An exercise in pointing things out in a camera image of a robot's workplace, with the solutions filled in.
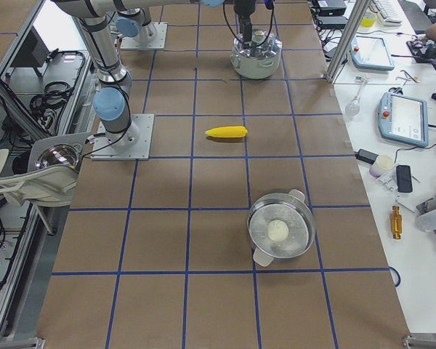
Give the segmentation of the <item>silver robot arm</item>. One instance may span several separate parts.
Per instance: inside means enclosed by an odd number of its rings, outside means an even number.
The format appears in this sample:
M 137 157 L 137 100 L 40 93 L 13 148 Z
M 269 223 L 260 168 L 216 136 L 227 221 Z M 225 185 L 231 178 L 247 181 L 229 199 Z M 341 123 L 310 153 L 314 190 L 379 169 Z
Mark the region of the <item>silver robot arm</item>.
M 116 31 L 135 49 L 163 49 L 161 39 L 166 23 L 155 23 L 151 7 L 189 4 L 189 1 L 56 1 L 70 15 L 89 54 L 97 67 L 97 78 L 103 86 L 122 88 L 131 76 L 120 58 L 121 45 L 115 43 L 110 30 L 110 13 L 116 16 Z
M 251 15 L 255 8 L 255 1 L 233 1 L 241 36 L 238 37 L 235 33 L 233 35 L 243 44 L 253 41 Z M 115 26 L 118 34 L 116 46 L 119 49 L 144 51 L 165 47 L 168 25 L 164 22 L 154 23 L 147 7 L 117 11 Z

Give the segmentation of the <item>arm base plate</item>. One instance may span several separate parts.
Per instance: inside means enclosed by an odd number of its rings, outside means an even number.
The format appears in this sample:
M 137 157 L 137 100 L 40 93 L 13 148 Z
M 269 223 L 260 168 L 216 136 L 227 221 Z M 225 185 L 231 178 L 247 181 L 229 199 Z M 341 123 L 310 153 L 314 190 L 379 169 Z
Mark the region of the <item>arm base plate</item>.
M 132 23 L 132 29 L 122 30 L 122 50 L 157 50 L 163 49 L 166 43 L 168 23 L 151 22 L 146 26 Z
M 148 160 L 154 124 L 153 114 L 132 114 L 132 124 L 121 140 L 105 131 L 99 122 L 97 132 L 105 133 L 104 137 L 94 139 L 94 153 L 89 156 L 93 161 L 130 161 Z

